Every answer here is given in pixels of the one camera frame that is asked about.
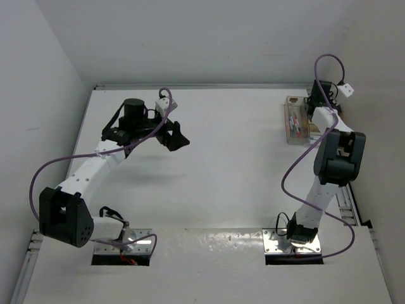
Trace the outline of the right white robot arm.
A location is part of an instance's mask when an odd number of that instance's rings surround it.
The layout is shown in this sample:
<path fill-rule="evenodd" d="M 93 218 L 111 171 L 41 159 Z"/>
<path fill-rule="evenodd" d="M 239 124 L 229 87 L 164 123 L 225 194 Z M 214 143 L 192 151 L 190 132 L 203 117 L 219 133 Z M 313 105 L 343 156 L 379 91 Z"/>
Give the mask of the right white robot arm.
<path fill-rule="evenodd" d="M 307 117 L 321 131 L 321 137 L 313 165 L 313 185 L 306 202 L 287 224 L 287 239 L 298 244 L 313 241 L 332 198 L 357 178 L 366 145 L 366 135 L 349 128 L 338 109 L 325 102 L 323 93 L 328 96 L 331 87 L 331 82 L 314 81 L 306 100 Z"/>

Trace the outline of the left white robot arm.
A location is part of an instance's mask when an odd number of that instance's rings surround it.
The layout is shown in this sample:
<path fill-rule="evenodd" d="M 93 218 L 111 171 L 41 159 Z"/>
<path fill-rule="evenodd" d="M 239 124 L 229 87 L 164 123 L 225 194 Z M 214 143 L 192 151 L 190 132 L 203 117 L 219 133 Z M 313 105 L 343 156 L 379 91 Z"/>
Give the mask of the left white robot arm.
<path fill-rule="evenodd" d="M 105 207 L 94 217 L 89 203 L 111 171 L 146 140 L 155 138 L 169 151 L 189 145 L 180 124 L 168 118 L 176 108 L 177 103 L 169 94 L 160 94 L 153 109 L 147 108 L 141 99 L 125 99 L 103 128 L 94 152 L 83 155 L 85 161 L 69 178 L 40 193 L 40 233 L 77 248 L 89 241 L 114 247 L 130 245 L 124 239 L 128 222 Z"/>

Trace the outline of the orange highlighter pen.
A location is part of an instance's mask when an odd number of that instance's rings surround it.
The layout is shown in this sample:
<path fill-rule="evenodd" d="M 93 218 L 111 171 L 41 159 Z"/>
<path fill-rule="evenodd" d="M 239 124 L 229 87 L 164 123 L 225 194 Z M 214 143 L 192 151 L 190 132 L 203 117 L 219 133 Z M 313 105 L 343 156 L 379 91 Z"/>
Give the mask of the orange highlighter pen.
<path fill-rule="evenodd" d="M 294 135 L 294 121 L 289 110 L 285 112 L 285 128 L 287 139 Z"/>

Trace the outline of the pink highlighter pen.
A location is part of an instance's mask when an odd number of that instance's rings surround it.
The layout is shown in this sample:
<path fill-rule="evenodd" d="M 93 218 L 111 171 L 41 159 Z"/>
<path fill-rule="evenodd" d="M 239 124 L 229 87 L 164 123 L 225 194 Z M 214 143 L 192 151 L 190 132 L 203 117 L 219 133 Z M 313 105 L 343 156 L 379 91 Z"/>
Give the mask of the pink highlighter pen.
<path fill-rule="evenodd" d="M 296 114 L 294 113 L 292 115 L 292 117 L 293 117 L 293 120 L 294 120 L 294 125 L 295 125 L 295 128 L 296 128 L 297 137 L 301 138 L 301 131 L 300 131 L 300 127 L 299 127 L 299 123 L 298 123 Z"/>

